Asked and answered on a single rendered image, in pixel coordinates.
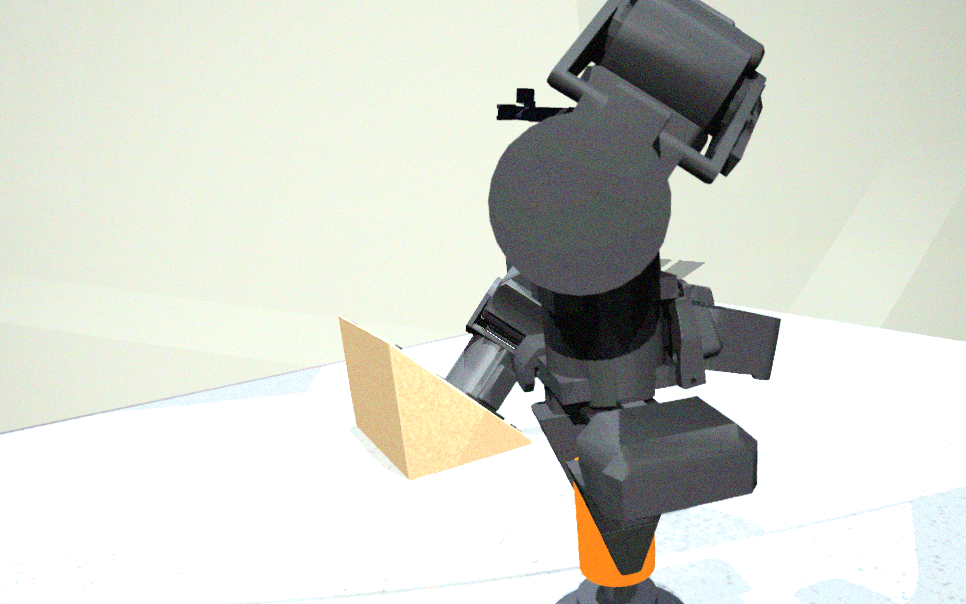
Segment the orange cylinder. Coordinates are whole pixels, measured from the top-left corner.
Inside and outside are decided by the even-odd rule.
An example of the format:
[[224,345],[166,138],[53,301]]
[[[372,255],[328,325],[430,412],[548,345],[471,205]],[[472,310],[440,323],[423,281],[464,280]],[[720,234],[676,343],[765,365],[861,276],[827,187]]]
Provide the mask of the orange cylinder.
[[[574,480],[573,480],[574,482]],[[604,586],[621,587],[628,586],[643,581],[651,576],[655,571],[655,537],[648,550],[644,565],[640,573],[623,576],[615,566],[615,562],[609,555],[599,530],[594,525],[594,520],[590,515],[589,509],[579,495],[579,489],[574,482],[575,492],[575,513],[577,522],[577,544],[579,553],[579,571],[588,580]]]

